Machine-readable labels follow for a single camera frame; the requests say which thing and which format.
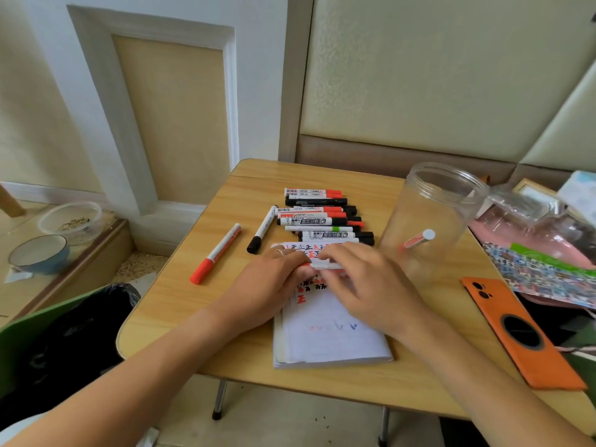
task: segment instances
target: smartphone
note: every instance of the smartphone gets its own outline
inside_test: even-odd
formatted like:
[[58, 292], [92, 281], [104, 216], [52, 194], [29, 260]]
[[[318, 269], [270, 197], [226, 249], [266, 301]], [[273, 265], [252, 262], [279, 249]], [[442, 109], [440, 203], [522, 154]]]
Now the smartphone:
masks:
[[462, 278], [461, 282], [531, 388], [588, 388], [505, 282], [487, 278]]

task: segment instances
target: jar rim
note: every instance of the jar rim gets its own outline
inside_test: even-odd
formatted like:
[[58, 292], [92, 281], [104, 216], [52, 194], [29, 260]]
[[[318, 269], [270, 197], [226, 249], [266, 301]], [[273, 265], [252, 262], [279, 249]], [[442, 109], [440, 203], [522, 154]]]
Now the jar rim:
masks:
[[[436, 185], [425, 182], [421, 177], [421, 172], [430, 172], [443, 175], [454, 180], [459, 180], [470, 186], [470, 193], [467, 196], [461, 196], [451, 191], [443, 190]], [[478, 205], [488, 196], [489, 187], [475, 175], [451, 165], [425, 161], [412, 166], [406, 179], [412, 183], [421, 195], [434, 199], [449, 205]]]

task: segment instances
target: left hand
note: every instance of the left hand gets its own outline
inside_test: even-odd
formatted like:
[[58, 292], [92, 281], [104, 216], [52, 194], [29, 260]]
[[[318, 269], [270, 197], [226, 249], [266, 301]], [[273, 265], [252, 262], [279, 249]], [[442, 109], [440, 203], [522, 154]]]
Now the left hand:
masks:
[[300, 282], [316, 274], [310, 266], [301, 266], [308, 262], [301, 251], [271, 248], [250, 262], [209, 309], [232, 323], [237, 333], [260, 326], [281, 310]]

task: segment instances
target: person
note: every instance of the person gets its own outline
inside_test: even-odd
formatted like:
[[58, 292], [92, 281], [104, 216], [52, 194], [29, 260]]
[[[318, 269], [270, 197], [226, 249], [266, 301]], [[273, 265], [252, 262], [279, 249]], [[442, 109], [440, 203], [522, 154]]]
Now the person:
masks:
[[[332, 244], [321, 259], [354, 283], [320, 275], [347, 310], [398, 340], [436, 374], [492, 447], [594, 447], [592, 440], [469, 344], [420, 298], [397, 265], [359, 243]], [[133, 446], [201, 364], [270, 320], [317, 271], [299, 251], [275, 248], [250, 262], [208, 307], [146, 346], [21, 431], [7, 447]]]

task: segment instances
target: wooden chair leg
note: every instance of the wooden chair leg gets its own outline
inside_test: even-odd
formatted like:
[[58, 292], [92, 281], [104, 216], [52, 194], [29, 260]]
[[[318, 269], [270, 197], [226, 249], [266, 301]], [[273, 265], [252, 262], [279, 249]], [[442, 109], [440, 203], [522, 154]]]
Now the wooden chair leg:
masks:
[[0, 210], [11, 218], [23, 216], [26, 213], [26, 210], [21, 207], [21, 204], [2, 185], [0, 185]]

